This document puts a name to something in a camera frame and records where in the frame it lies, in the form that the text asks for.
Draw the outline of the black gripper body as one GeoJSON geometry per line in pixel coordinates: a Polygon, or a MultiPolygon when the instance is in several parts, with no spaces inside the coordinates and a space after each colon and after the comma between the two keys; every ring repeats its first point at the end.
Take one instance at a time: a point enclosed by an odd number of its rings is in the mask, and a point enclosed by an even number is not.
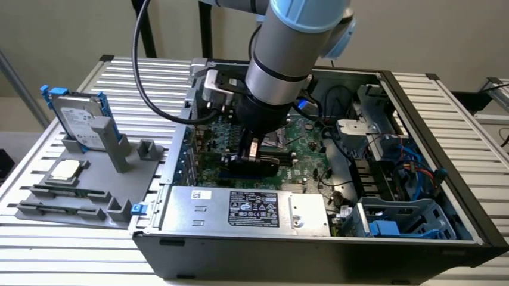
{"type": "Polygon", "coordinates": [[[271,105],[252,95],[243,95],[236,105],[236,118],[240,125],[258,139],[274,132],[286,122],[291,104],[271,105]]]}

